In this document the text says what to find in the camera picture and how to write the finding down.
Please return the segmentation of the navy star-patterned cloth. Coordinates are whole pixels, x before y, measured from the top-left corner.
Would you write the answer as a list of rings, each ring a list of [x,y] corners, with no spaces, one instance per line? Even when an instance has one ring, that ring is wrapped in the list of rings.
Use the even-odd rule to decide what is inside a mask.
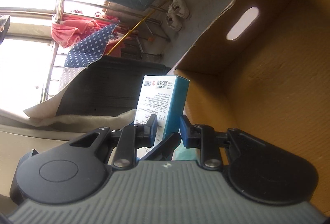
[[[64,68],[86,68],[98,61],[103,56],[116,27],[116,24],[106,25],[77,43],[68,52]]]

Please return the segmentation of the teal and white carton box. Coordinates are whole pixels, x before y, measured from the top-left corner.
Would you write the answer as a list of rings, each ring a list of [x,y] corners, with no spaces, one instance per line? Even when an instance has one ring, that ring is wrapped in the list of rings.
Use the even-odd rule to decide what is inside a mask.
[[[157,115],[158,123],[154,142],[137,150],[139,159],[171,133],[179,130],[189,83],[189,80],[180,76],[144,77],[134,123],[145,124],[152,114]]]

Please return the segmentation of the brown cardboard box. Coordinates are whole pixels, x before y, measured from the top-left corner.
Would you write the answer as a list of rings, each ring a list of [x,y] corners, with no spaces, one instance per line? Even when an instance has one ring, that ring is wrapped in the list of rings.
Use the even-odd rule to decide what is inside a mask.
[[[236,127],[311,162],[312,197],[329,214],[329,0],[233,0],[175,72],[185,112]]]

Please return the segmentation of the black sofa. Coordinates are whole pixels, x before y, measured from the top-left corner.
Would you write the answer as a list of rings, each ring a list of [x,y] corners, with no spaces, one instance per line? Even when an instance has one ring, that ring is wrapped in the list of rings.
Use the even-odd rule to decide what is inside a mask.
[[[104,56],[69,83],[56,115],[119,116],[137,108],[144,76],[162,76],[169,67]]]

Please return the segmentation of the pink hanging cloth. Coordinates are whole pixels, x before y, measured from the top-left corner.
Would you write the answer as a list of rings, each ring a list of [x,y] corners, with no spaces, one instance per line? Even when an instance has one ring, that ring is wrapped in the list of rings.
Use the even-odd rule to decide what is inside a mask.
[[[52,19],[51,37],[61,47],[68,48],[77,44],[84,38],[95,33],[110,24],[117,24],[110,40],[108,41],[105,53],[109,53],[112,48],[111,56],[121,57],[121,49],[125,47],[120,39],[129,32],[129,27],[120,22],[116,16],[110,16],[103,12],[95,13],[95,18],[82,16],[81,11],[77,11],[78,15],[64,15],[60,23],[56,23]]]

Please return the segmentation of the pair of white shoes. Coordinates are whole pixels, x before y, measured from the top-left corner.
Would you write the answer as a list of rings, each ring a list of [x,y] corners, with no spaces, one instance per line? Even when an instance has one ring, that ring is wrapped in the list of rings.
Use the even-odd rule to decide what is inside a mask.
[[[187,19],[189,15],[190,11],[185,0],[173,0],[167,11],[167,25],[175,32],[179,32],[182,28],[180,19]]]

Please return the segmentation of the yellow stick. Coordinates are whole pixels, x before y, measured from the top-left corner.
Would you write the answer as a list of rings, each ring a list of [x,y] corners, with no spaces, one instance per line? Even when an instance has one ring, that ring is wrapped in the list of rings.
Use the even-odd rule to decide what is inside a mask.
[[[108,52],[105,52],[104,55],[108,56],[111,55],[111,53],[128,37],[130,34],[138,27],[140,26],[145,20],[147,20],[149,17],[151,17],[156,12],[156,9],[153,9],[150,13],[148,13],[145,17],[143,17],[131,30],[127,32]]]

